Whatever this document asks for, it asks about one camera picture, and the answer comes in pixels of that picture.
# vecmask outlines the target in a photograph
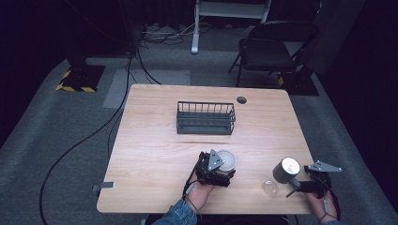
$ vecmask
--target denim sleeve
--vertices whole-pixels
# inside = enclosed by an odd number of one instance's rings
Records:
[[[340,221],[334,220],[325,223],[324,225],[343,225]]]
[[[192,209],[183,201],[179,200],[161,219],[153,225],[181,224],[195,225],[197,218]]]

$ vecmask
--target black chair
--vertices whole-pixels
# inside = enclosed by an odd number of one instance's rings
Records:
[[[289,81],[287,84],[279,82],[281,88],[288,91],[294,81],[302,51],[317,33],[317,27],[311,22],[274,21],[256,25],[246,38],[239,41],[239,54],[228,72],[234,66],[239,66],[237,87],[242,68],[268,71],[269,74],[279,72],[282,79]],[[285,42],[299,43],[298,50],[289,53]]]

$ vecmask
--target dark background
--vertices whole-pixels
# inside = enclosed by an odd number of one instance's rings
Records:
[[[67,19],[73,33],[70,36],[83,55],[112,54],[128,46],[118,1],[69,1],[100,30],[120,40],[104,36],[66,1],[55,1],[64,9],[61,15]],[[1,145],[49,71],[66,57],[56,38],[56,29],[43,21],[45,10],[42,2],[7,0],[0,3]],[[135,11],[130,15],[131,23],[144,19],[148,23],[177,27],[179,23],[193,22],[193,0],[179,3],[161,0],[133,2],[137,5],[132,6]],[[275,2],[280,6],[273,10],[289,11],[281,8],[291,7],[293,1]],[[398,197],[394,192],[398,186],[394,170],[398,150],[398,20],[395,5],[392,1],[367,0],[363,7],[357,8],[360,13],[344,36],[341,48],[335,49],[336,57],[329,59],[331,66],[318,77],[363,160],[397,210]],[[329,32],[339,34],[342,31],[337,27]],[[317,55],[325,57],[328,53],[318,51]]]

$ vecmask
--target gray carpet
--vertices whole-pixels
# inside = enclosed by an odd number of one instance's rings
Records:
[[[189,71],[191,85],[234,86],[237,71],[228,74],[227,70],[245,32],[210,30],[201,36],[197,55],[190,54],[191,36],[179,45],[148,44],[148,49],[141,49],[143,62],[151,71]],[[40,224],[38,195],[46,172],[75,143],[114,115],[115,106],[103,106],[107,98],[120,101],[120,94],[109,95],[115,75],[125,69],[127,59],[90,58],[87,63],[106,66],[98,92],[55,91],[69,67],[64,61],[48,75],[0,150],[0,224]],[[139,69],[133,60],[131,70]],[[246,84],[258,83],[251,76],[245,79]],[[319,97],[292,96],[291,100],[314,159],[344,170],[330,175],[340,199],[343,224],[398,224],[396,212],[364,165],[316,76],[313,80]],[[123,93],[125,88],[121,82],[118,91]],[[139,225],[146,217],[102,214],[96,208],[98,198],[91,188],[102,182],[106,172],[118,127],[116,122],[112,129],[114,123],[75,147],[54,168],[43,201],[49,224]],[[317,224],[312,215],[298,219],[300,224]]]

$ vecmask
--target black wire basket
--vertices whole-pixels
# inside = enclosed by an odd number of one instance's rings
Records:
[[[225,134],[234,130],[233,103],[179,101],[176,113],[178,134]]]

